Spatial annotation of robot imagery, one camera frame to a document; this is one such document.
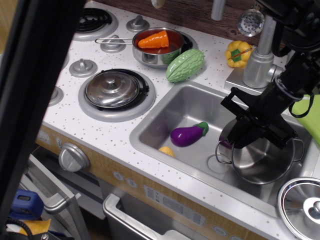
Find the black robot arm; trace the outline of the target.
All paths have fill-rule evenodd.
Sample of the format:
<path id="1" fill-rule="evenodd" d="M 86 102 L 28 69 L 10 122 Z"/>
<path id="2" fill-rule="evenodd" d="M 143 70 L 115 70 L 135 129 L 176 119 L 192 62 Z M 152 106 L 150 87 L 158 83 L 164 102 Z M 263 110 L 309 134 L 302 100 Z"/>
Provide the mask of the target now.
<path id="1" fill-rule="evenodd" d="M 285 70 L 260 95 L 237 87 L 221 105 L 236 116 L 227 141 L 242 149 L 259 138 L 283 148 L 297 133 L 281 114 L 304 95 L 320 93 L 320 2 L 318 0 L 260 0 L 262 12 L 275 22 L 271 51 L 277 57 L 294 51 Z"/>

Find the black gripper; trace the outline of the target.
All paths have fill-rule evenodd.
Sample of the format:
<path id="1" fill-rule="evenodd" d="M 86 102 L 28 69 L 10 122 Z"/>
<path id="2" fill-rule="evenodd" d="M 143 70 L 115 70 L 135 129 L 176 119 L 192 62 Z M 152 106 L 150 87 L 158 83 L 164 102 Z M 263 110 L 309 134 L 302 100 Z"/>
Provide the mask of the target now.
<path id="1" fill-rule="evenodd" d="M 251 95 L 237 87 L 225 97 L 221 105 L 236 119 L 227 131 L 227 141 L 242 149 L 259 138 L 265 138 L 278 148 L 298 137 L 284 120 L 282 113 L 298 99 L 298 82 L 276 78 L 260 95 Z"/>

